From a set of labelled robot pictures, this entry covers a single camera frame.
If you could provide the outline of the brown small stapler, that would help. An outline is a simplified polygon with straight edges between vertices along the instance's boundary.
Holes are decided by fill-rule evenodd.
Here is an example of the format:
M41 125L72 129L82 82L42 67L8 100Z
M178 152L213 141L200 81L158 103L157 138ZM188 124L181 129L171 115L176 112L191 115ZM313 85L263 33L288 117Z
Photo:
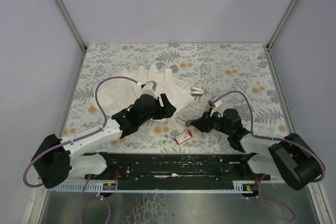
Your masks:
M176 117L176 121L179 122L179 123L181 123L181 124L183 124L186 127L190 127L191 126L189 120L187 120L187 119L185 119L183 117L177 116Z

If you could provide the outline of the red white staples box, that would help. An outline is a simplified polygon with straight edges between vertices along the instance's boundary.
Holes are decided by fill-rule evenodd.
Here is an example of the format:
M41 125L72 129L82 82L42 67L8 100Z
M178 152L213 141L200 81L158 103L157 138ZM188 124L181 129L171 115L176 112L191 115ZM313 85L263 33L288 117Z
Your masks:
M192 133L190 131L185 131L181 133L180 135L176 136L174 139L177 143L177 145L180 145L192 138Z

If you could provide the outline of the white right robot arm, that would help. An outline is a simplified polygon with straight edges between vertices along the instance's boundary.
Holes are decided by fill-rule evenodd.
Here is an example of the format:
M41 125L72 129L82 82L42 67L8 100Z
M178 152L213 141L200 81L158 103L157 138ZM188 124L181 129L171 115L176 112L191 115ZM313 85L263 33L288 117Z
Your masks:
M243 127L235 109L223 113L206 111L187 124L203 133L216 130L226 134L233 149L248 155L247 164L253 173L281 178L294 190L301 190L325 175L323 162L298 134L284 138L255 135Z

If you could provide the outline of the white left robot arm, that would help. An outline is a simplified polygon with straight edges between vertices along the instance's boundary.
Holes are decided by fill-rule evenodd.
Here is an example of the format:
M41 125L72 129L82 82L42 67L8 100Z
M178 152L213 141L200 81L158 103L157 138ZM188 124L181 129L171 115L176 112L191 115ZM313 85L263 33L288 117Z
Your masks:
M119 140L135 133L149 120L171 118L176 107L162 93L154 98L143 94L128 108L107 118L95 131L85 131L76 137L57 137L51 134L43 140L30 166L35 169L45 188L53 188L69 176L99 175L107 168L107 162L99 154L85 159L84 153L98 145Z

